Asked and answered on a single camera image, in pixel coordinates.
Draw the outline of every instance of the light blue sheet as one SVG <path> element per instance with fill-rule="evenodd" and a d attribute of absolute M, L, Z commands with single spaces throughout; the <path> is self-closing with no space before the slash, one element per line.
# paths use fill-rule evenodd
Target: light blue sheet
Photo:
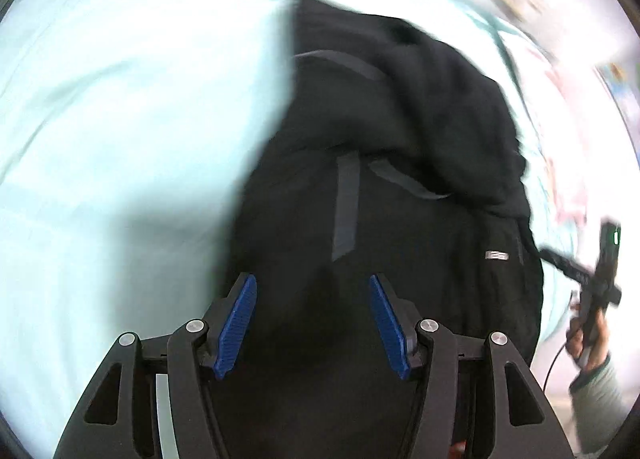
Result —
<path fill-rule="evenodd" d="M 499 23 L 460 0 L 331 1 L 410 20 L 500 83 L 536 240 L 572 251 Z M 0 410 L 36 459 L 118 334 L 169 333 L 213 298 L 239 186 L 290 96 L 290 4 L 17 0 L 0 23 Z M 543 335 L 564 292 L 545 276 Z"/>

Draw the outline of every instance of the black mount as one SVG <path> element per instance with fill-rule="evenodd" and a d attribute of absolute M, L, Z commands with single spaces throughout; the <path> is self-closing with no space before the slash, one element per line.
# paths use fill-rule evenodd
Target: black mount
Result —
<path fill-rule="evenodd" d="M 458 373 L 472 372 L 466 458 L 571 459 L 564 431 L 529 367 L 499 332 L 486 340 L 455 335 L 396 296 L 384 275 L 370 298 L 390 365 L 418 383 L 398 458 L 445 459 L 456 420 Z"/>
<path fill-rule="evenodd" d="M 244 273 L 202 319 L 191 320 L 173 334 L 147 340 L 122 334 L 80 397 L 55 459 L 161 459 L 158 374 L 169 378 L 180 457 L 226 459 L 203 384 L 223 379 L 233 368 L 256 295 L 255 278 Z"/>

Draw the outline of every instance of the wall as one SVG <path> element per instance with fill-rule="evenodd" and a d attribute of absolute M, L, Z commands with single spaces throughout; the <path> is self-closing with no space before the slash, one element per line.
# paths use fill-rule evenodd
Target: wall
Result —
<path fill-rule="evenodd" d="M 640 49 L 640 40 L 616 0 L 514 0 L 526 29 L 555 57 L 563 92 L 578 115 L 588 160 L 588 224 L 581 233 L 579 259 L 593 265 L 598 254 L 600 218 L 622 223 L 618 282 L 623 289 L 619 309 L 607 319 L 611 351 L 625 392 L 640 391 L 640 342 L 635 338 L 635 306 L 640 300 L 640 172 L 620 113 L 593 67 L 623 60 Z M 543 344 L 534 360 L 534 374 L 543 381 L 564 331 Z M 577 373 L 562 354 L 547 389 L 566 397 Z"/>

